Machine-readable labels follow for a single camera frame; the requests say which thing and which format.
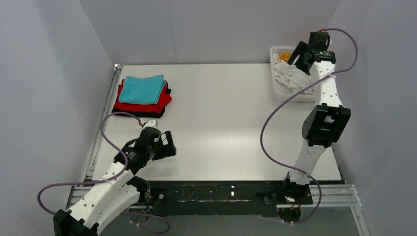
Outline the white t shirt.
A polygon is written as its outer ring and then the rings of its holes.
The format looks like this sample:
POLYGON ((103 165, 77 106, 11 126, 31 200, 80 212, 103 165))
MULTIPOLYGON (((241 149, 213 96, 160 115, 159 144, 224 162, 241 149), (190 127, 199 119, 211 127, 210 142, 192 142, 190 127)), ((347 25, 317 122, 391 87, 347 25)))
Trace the white t shirt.
POLYGON ((300 91, 311 84, 311 77, 294 65, 280 60, 280 54, 272 54, 272 75, 274 79, 290 89, 292 93, 300 91))

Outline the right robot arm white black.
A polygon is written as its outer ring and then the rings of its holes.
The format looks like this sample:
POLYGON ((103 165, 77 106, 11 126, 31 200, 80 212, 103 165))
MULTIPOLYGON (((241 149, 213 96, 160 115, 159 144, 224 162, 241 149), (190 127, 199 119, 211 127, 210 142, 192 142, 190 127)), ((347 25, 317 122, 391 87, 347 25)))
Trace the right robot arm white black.
POLYGON ((343 107, 334 75, 335 53, 328 50, 330 36, 324 31, 311 32, 308 43, 300 42, 289 62, 311 77, 315 107, 305 119, 303 143, 294 168, 287 173, 282 195, 293 203, 307 196, 310 177, 321 155, 336 143, 350 117, 343 107))

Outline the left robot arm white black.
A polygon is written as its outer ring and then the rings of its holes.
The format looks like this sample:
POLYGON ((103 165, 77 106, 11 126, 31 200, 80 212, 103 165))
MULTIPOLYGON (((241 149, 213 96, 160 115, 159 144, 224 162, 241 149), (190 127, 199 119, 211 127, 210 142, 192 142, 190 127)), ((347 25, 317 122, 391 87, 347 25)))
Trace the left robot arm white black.
POLYGON ((135 203, 150 201, 150 183, 136 174, 149 161, 176 155, 170 131, 144 126, 127 142, 108 170, 85 196, 53 217, 57 236, 98 236, 117 216, 135 203))

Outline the orange t shirt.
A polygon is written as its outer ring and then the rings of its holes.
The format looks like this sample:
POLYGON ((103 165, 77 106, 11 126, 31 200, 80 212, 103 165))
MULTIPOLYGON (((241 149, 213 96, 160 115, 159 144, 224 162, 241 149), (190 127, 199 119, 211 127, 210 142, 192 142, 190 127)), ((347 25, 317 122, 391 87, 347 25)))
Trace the orange t shirt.
POLYGON ((290 57, 291 53, 283 52, 282 54, 280 54, 279 59, 287 62, 290 59, 290 57))

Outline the folded black t shirt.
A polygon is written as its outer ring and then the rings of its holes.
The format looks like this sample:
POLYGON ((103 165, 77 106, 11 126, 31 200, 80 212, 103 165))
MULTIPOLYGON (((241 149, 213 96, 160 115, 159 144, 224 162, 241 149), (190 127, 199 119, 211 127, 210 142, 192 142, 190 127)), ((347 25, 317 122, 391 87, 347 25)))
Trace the folded black t shirt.
POLYGON ((161 112, 138 112, 138 111, 130 111, 126 109, 118 109, 116 107, 113 107, 111 113, 124 112, 124 113, 129 113, 138 118, 161 118, 164 115, 165 110, 166 109, 163 108, 161 112))

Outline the white plastic basket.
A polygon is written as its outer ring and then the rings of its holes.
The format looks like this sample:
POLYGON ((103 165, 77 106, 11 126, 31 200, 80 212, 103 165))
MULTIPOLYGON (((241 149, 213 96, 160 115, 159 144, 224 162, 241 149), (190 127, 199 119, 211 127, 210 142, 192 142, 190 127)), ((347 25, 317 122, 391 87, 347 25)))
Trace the white plastic basket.
POLYGON ((270 68, 271 68, 271 76, 272 76, 272 86, 273 86, 273 90, 275 92, 275 96, 276 99, 278 101, 284 101, 287 98, 289 98, 290 96, 292 96, 295 93, 292 93, 290 91, 289 88, 286 88, 285 86, 283 86, 282 84, 280 84, 279 82, 277 82, 273 75, 272 75, 272 54, 274 53, 283 53, 283 52, 288 52, 291 53, 294 51, 295 47, 294 46, 274 46, 271 47, 269 50, 269 55, 270 55, 270 68))

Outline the folded red t shirt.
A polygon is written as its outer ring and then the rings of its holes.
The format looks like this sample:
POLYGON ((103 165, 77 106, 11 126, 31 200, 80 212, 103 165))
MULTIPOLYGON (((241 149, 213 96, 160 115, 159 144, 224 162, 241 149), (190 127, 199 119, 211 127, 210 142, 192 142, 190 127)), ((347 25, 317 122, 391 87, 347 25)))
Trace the folded red t shirt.
POLYGON ((118 87, 118 94, 116 101, 113 105, 113 108, 116 108, 121 111, 128 111, 128 112, 140 112, 140 113, 162 113, 163 109, 166 105, 168 105, 172 101, 172 97, 170 95, 171 89, 169 88, 166 81, 164 81, 164 87, 160 93, 158 102, 156 104, 129 104, 129 103, 121 103, 119 102, 119 96, 121 94, 121 91, 123 89, 124 80, 122 80, 122 83, 118 87))

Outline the folded cyan t shirt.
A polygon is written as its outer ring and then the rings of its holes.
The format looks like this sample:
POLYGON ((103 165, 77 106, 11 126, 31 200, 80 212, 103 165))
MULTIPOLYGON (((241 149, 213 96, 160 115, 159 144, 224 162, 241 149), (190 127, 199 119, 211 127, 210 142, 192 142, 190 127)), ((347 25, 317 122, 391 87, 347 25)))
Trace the folded cyan t shirt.
POLYGON ((156 104, 164 84, 164 75, 162 74, 146 78, 127 76, 124 79, 119 102, 144 105, 156 104))

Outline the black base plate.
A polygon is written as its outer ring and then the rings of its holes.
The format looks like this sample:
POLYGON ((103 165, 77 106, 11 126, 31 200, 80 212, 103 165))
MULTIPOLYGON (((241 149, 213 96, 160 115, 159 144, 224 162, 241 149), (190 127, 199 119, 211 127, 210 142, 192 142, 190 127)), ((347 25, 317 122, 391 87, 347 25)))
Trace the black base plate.
POLYGON ((157 216, 179 215, 261 215, 276 217, 279 210, 313 204, 312 194, 285 194, 282 181, 129 181, 145 190, 133 203, 134 209, 149 206, 157 216))

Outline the aluminium frame rail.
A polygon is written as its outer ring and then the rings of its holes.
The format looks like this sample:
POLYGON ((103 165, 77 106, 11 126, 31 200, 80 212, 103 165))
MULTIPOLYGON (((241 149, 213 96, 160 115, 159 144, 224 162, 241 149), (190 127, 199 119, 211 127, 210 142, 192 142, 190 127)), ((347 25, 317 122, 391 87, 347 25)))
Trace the aluminium frame rail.
MULTIPOLYGON (((122 71, 122 65, 115 64, 114 74, 111 79, 110 87, 107 91, 105 103, 103 105, 103 108, 101 109, 101 114, 99 116, 97 130, 94 134, 92 143, 90 145, 90 148, 87 154, 87 162, 84 165, 84 169, 81 175, 81 182, 93 181, 93 175, 94 175, 95 170, 97 169, 96 168, 97 157, 98 157, 99 149, 101 147, 101 143, 103 140, 101 131, 100 131, 101 123, 102 123, 102 120, 106 117, 106 115, 108 115, 112 110, 113 98, 115 94, 117 93, 117 87, 118 87, 121 71, 122 71)), ((80 199, 80 196, 76 196, 76 194, 87 192, 89 188, 90 188, 89 185, 72 186, 65 209, 70 208, 74 203, 76 203, 80 199)))

